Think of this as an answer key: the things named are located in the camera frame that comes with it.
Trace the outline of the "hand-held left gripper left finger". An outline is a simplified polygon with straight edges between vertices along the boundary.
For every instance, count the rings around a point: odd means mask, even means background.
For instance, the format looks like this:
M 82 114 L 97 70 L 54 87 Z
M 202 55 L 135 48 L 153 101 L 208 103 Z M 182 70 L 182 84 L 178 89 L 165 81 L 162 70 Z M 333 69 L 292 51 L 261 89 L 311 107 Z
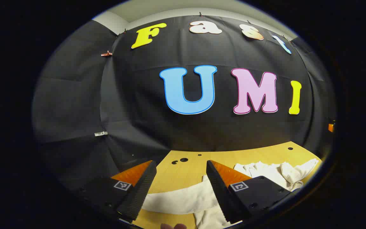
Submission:
M 156 167 L 156 162 L 149 160 L 112 177 L 99 176 L 76 189 L 75 195 L 107 218 L 132 223 L 157 174 Z

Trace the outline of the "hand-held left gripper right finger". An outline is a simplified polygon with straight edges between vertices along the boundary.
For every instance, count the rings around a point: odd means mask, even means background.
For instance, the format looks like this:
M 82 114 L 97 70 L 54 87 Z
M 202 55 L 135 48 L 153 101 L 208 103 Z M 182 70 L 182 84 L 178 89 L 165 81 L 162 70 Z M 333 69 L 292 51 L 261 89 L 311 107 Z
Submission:
M 265 176 L 251 178 L 208 160 L 206 174 L 226 221 L 252 222 L 274 211 L 290 191 Z

